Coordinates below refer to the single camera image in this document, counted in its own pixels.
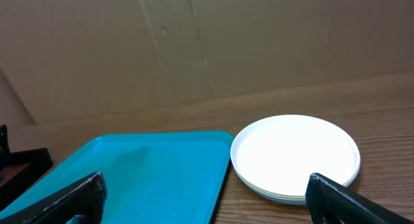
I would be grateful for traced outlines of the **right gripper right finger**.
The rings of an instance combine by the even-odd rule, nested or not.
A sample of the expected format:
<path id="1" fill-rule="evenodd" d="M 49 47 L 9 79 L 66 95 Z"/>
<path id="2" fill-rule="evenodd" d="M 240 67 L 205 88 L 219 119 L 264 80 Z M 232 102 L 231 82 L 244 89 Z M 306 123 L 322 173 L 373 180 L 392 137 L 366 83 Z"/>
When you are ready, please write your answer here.
<path id="1" fill-rule="evenodd" d="M 319 173 L 310 174 L 305 201 L 314 224 L 413 224 Z"/>

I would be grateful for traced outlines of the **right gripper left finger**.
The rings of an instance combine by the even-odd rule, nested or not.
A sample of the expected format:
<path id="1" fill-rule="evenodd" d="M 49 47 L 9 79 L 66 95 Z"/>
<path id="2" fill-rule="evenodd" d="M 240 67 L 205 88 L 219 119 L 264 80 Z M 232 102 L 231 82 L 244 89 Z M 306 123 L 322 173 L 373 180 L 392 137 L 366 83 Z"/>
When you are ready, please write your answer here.
<path id="1" fill-rule="evenodd" d="M 106 198 L 104 176 L 94 172 L 3 218 L 1 224 L 100 223 Z"/>

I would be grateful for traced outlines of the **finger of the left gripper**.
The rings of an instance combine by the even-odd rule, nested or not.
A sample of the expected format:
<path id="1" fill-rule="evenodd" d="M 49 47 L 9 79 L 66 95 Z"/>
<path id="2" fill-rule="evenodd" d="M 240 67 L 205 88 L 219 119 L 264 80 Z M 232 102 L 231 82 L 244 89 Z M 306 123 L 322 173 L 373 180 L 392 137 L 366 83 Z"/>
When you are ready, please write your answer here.
<path id="1" fill-rule="evenodd" d="M 10 155 L 10 148 L 8 146 L 8 128 L 3 124 L 0 127 L 0 156 L 1 158 Z"/>

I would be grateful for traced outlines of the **white pink plate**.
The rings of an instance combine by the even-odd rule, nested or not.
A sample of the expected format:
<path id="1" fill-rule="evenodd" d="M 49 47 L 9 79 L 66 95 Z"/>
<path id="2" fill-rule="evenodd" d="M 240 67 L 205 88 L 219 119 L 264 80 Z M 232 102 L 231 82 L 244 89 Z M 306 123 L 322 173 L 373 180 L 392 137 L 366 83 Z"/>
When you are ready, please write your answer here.
<path id="1" fill-rule="evenodd" d="M 349 186 L 361 167 L 353 138 L 326 120 L 278 115 L 258 120 L 235 137 L 230 158 L 237 176 L 259 195 L 303 204 L 310 174 Z"/>

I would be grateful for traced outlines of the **red black small tray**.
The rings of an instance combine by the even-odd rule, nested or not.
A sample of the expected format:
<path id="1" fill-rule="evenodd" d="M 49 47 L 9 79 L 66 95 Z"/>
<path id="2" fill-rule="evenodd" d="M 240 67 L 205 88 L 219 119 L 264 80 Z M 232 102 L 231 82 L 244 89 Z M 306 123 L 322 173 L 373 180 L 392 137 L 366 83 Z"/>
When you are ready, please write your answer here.
<path id="1" fill-rule="evenodd" d="M 46 148 L 14 153 L 1 148 L 1 210 L 15 201 L 52 166 Z"/>

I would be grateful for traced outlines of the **teal plastic tray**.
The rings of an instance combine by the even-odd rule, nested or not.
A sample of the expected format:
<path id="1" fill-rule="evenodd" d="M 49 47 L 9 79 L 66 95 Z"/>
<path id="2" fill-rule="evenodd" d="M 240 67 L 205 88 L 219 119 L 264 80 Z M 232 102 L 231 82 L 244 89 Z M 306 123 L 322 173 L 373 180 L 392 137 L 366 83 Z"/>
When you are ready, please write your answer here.
<path id="1" fill-rule="evenodd" d="M 228 175 L 223 131 L 97 137 L 8 205 L 5 218 L 93 172 L 107 188 L 104 223 L 210 223 Z"/>

